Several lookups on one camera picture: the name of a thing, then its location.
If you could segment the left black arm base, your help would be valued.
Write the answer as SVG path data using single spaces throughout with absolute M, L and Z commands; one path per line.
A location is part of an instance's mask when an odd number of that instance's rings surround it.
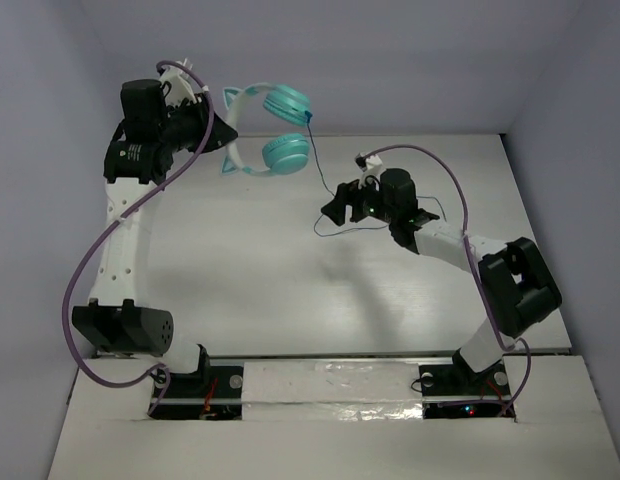
M 168 389 L 150 413 L 155 420 L 241 420 L 242 364 L 212 365 L 198 374 L 172 374 Z

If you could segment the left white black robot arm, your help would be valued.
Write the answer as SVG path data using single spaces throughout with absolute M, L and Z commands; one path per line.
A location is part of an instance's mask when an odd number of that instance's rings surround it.
M 99 269 L 71 322 L 96 349 L 154 357 L 187 392 L 201 394 L 212 382 L 202 347 L 177 335 L 171 313 L 153 307 L 148 293 L 155 190 L 168 178 L 174 154 L 214 151 L 237 133 L 183 79 L 128 81 L 120 100 L 123 119 L 104 159 L 107 226 L 97 247 Z

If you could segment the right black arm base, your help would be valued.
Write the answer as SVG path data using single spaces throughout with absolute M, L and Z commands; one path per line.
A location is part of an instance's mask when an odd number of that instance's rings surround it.
M 514 418 L 509 380 L 503 362 L 497 363 L 468 383 L 453 378 L 453 364 L 419 367 L 410 389 L 421 395 L 426 420 Z

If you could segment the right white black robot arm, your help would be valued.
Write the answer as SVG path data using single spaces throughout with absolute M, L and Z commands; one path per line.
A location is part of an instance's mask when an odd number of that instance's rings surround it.
M 339 184 L 321 213 L 337 226 L 368 217 L 384 222 L 402 248 L 473 276 L 486 320 L 453 355 L 451 378 L 462 392 L 473 393 L 483 386 L 487 370 L 531 326 L 562 304 L 560 290 L 533 240 L 492 240 L 449 224 L 419 206 L 416 185 L 403 169 Z

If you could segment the teal cat-ear headphones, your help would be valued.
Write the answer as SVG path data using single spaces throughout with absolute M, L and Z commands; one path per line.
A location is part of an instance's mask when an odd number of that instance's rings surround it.
M 285 176 L 308 163 L 310 142 L 304 134 L 312 118 L 310 99 L 284 84 L 258 82 L 223 89 L 225 123 L 238 138 L 225 147 L 221 174 L 245 173 L 255 177 Z M 246 161 L 239 151 L 240 139 L 260 137 L 262 163 Z

